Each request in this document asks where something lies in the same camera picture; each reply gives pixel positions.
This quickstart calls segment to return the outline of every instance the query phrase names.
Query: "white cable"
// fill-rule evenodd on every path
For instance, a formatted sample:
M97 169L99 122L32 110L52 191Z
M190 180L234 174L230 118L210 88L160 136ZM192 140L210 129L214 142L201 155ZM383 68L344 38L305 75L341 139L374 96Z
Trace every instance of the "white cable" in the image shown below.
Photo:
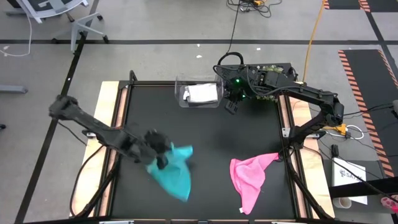
M356 139L356 140L360 140L360 139L362 139L365 135L363 134L363 132L362 132L362 130L359 128L359 127L357 127L357 126L355 126L355 125L347 125L347 127L346 127L346 131L348 131L348 127L354 127L354 128L356 128L361 134L362 134L362 136L361 137L359 137L359 138L353 138L353 137L350 137L350 139ZM336 136L336 137L343 137L343 138L345 138L346 136L344 136L344 135L340 135L340 134L333 134L333 133L330 133L330 132L328 132L328 131L326 131L326 133L328 133L328 134L330 134L331 136Z
M27 17L27 20L29 21L29 27L30 27L29 45L28 45L27 53L26 54L22 54L22 55L14 55L14 54L10 54L10 53L7 53L7 52L4 52L4 51L0 50L0 52L3 53L4 56L10 55L12 57L23 57L23 56L26 56L26 55L30 54L30 43L32 42L32 23L30 22L30 17L28 15L28 13L26 14L26 17Z
M359 127L357 127L357 126L355 126L355 125L347 125L347 127L346 127L346 130L348 131L348 127L354 127L354 128L356 128L361 134L362 134L362 136L361 137L359 137L359 138L352 138L352 139L356 139L356 140L360 140L360 139L362 139L365 135L363 134L363 131L359 128Z

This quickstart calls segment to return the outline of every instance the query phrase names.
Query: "gray floor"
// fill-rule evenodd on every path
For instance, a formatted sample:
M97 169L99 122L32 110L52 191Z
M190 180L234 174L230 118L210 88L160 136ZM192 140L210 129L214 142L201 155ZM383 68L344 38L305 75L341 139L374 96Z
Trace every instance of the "gray floor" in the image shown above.
M88 15L90 7L77 7L75 17ZM272 8L265 19L255 12L240 14L235 39L308 40L320 7L320 1L285 0ZM6 1L1 9L9 9ZM99 0L98 12L104 21L92 27L103 30L111 40L229 39L235 13L220 0ZM374 13L386 40L398 40L398 13ZM65 16L33 24L33 39L50 40L51 33L68 26ZM7 17L0 13L0 40L27 39L29 24L25 17ZM88 39L100 38L89 35ZM361 10L324 11L317 40L376 40L366 15ZM8 52L21 54L27 45L4 44ZM26 95L0 94L0 123L8 128L0 133L0 223L12 223L21 204L37 156L47 133L48 106L60 93L73 54L69 45L33 44L31 54L22 58L0 55L0 83L24 85ZM68 94L77 97L89 113L95 110L102 81L127 80L133 69L139 80L174 80L176 76L211 80L211 69L226 52L228 44L159 44L105 45L86 44L78 62ZM303 72L306 45L233 45L246 63L290 62ZM315 88L339 94L347 112L358 110L337 51L344 49L381 49L378 45L314 45L308 66L307 82ZM389 46L398 58L398 46ZM225 63L238 63L227 58ZM345 121L366 130L361 118ZM64 122L75 132L81 128ZM335 143L327 136L327 145ZM366 134L362 140L371 144ZM376 153L356 141L338 142L347 160L376 161ZM25 221L66 218L68 201L76 173L83 158L84 146L66 130L57 126ZM336 210L344 220L369 223L392 223L390 215L353 213Z

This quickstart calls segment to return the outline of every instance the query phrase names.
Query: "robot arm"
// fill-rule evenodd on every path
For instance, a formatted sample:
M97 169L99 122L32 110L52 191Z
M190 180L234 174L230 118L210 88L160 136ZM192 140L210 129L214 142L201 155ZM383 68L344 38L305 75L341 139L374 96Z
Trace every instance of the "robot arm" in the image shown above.
M97 140L124 156L133 158L135 162L150 164L157 159L159 169L163 169L168 161L164 153L170 150L170 141L156 131L148 131L144 137L135 136L125 128L116 129L98 121L84 112L75 98L58 95L49 108L50 116L60 120L73 120L96 134Z
M302 126L290 128L289 145L301 148L305 138L325 126L335 127L343 122L344 106L339 102L336 93L318 90L297 83L297 74L293 68L285 72L277 65L229 65L214 66L215 72L224 80L229 95L226 109L235 114L237 104L248 98L276 99L279 95L287 95L318 105L321 111Z

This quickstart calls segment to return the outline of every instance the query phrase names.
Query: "clear plastic container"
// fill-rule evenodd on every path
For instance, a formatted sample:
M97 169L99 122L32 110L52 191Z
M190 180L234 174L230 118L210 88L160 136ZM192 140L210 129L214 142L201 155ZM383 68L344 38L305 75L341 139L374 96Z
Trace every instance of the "clear plastic container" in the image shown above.
M209 90L202 92L195 91L195 97L190 96L190 90ZM203 81L194 77L177 76L175 79L175 98L183 108L216 108L223 99L224 85L223 79L218 75L213 81Z

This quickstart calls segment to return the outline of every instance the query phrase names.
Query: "chair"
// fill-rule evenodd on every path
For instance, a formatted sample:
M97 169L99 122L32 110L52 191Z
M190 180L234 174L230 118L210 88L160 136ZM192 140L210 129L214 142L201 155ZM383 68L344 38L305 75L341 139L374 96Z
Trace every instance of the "chair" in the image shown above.
M55 44L58 43L56 37L72 30L72 36L70 39L70 50L72 52L75 51L76 40L81 31L99 34L102 36L105 43L109 43L107 35L85 25L87 22L92 21L95 17L97 17L100 21L103 20L103 17L99 12L76 20L68 13L68 11L79 6L80 4L87 7L87 0L17 0L17 2L24 12L31 15L31 17L33 17L39 24L43 23L42 19L52 16L59 16L65 13L68 16L69 21L72 23L72 27L62 29L61 31L53 34L54 38L52 39L52 42Z

